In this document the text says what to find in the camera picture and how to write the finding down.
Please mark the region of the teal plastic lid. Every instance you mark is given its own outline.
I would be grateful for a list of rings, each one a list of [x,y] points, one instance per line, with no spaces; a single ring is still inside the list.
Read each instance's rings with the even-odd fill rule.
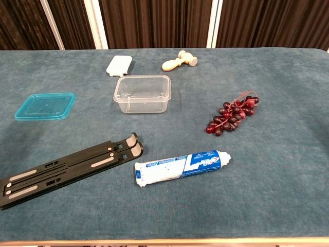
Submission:
[[[65,93],[37,93],[26,98],[14,115],[17,121],[65,119],[75,102],[76,95]]]

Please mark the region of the clear plastic container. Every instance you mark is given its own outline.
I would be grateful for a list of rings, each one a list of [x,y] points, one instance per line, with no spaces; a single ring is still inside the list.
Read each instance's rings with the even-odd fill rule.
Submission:
[[[113,100],[126,114],[163,113],[171,99],[166,75],[130,75],[119,78]]]

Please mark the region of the blue and white toothpaste tube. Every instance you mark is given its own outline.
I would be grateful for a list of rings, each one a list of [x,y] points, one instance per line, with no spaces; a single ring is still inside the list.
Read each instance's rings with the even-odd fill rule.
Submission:
[[[140,187],[180,179],[221,169],[228,165],[231,155],[213,150],[163,160],[135,163],[136,183]]]

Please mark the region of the cream wooden massage roller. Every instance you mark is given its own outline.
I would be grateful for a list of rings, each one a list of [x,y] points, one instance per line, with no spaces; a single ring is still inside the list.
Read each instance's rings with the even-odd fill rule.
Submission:
[[[174,60],[168,60],[162,64],[162,70],[165,72],[171,71],[182,64],[187,64],[190,67],[194,67],[198,62],[197,57],[193,56],[191,53],[181,50],[178,53],[178,57]]]

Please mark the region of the dark red grape bunch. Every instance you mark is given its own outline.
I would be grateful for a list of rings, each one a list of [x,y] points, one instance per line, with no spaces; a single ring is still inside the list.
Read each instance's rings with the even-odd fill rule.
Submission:
[[[206,126],[205,132],[221,136],[225,131],[235,131],[242,120],[255,114],[259,101],[260,99],[254,91],[244,91],[232,101],[225,101],[223,106],[218,109],[218,115],[214,116]]]

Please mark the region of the dark brown pleated curtain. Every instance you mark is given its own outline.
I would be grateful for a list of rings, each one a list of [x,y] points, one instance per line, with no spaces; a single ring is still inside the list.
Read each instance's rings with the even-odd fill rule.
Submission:
[[[65,49],[96,49],[84,0],[48,0]],[[206,48],[212,0],[99,0],[109,49]],[[329,50],[329,0],[224,0],[216,48]],[[59,49],[40,0],[0,0],[0,50]]]

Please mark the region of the teal suede table cloth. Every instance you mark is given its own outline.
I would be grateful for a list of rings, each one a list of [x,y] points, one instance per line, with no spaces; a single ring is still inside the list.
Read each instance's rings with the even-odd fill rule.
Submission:
[[[141,162],[219,149],[221,170],[140,188],[129,162],[0,211],[0,242],[329,237],[329,53],[193,48],[197,66],[168,73],[160,114],[113,101],[115,55],[133,75],[161,74],[178,49],[0,51],[0,179],[137,133]],[[254,91],[255,114],[221,136],[205,128],[225,101]],[[75,93],[62,120],[17,121],[37,93]]]

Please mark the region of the black folding laptop stand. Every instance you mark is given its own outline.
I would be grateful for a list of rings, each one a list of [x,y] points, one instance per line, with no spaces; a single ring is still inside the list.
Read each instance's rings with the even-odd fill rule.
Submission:
[[[34,199],[94,174],[130,162],[143,154],[136,133],[107,141],[0,180],[0,210]]]

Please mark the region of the wide white frame post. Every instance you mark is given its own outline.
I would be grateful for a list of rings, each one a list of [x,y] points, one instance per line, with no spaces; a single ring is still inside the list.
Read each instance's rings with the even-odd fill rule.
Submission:
[[[108,49],[99,0],[84,0],[96,49]]]
[[[216,48],[223,1],[224,0],[212,0],[207,43],[206,43],[207,48]]]

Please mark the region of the thin grey frame post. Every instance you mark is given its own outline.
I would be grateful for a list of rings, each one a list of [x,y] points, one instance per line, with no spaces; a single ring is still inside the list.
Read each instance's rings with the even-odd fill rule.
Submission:
[[[46,18],[48,20],[49,26],[51,28],[51,31],[52,31],[52,33],[54,35],[54,38],[56,40],[56,43],[57,43],[59,49],[60,50],[64,50],[65,47],[64,47],[64,44],[63,44],[63,41],[62,41],[60,32],[58,30],[57,24],[55,22],[55,19],[53,17],[51,8],[49,6],[48,0],[40,0],[40,3],[42,5],[43,11],[44,11],[44,13],[46,15]]]

